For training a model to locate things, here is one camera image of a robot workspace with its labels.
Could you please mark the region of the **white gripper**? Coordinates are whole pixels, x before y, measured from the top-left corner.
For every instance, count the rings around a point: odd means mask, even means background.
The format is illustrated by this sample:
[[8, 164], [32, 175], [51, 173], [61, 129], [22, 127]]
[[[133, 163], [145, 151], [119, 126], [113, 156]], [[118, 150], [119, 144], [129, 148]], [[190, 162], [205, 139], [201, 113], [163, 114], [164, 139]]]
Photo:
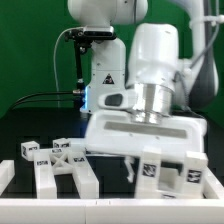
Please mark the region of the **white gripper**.
[[145, 148], [160, 151], [163, 161], [182, 163], [187, 151], [204, 151], [206, 132], [203, 118], [171, 116], [160, 124], [147, 124], [132, 122], [124, 111], [100, 110], [89, 120], [85, 147], [89, 152], [126, 156], [127, 180], [132, 183], [133, 157], [140, 157]]

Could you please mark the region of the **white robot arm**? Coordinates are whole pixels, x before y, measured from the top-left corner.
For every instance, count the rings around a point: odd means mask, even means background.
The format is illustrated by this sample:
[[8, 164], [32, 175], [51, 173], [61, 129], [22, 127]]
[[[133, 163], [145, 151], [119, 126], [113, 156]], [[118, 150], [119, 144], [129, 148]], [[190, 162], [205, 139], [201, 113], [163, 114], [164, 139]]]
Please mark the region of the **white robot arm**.
[[212, 56], [211, 17], [205, 0], [170, 0], [191, 18], [193, 57], [178, 57], [178, 32], [169, 24], [143, 23], [135, 31], [125, 90], [103, 94], [88, 123], [90, 152], [139, 157], [145, 149], [161, 155], [166, 168], [184, 167], [187, 152], [204, 151], [206, 120], [193, 108], [217, 94], [218, 76]]

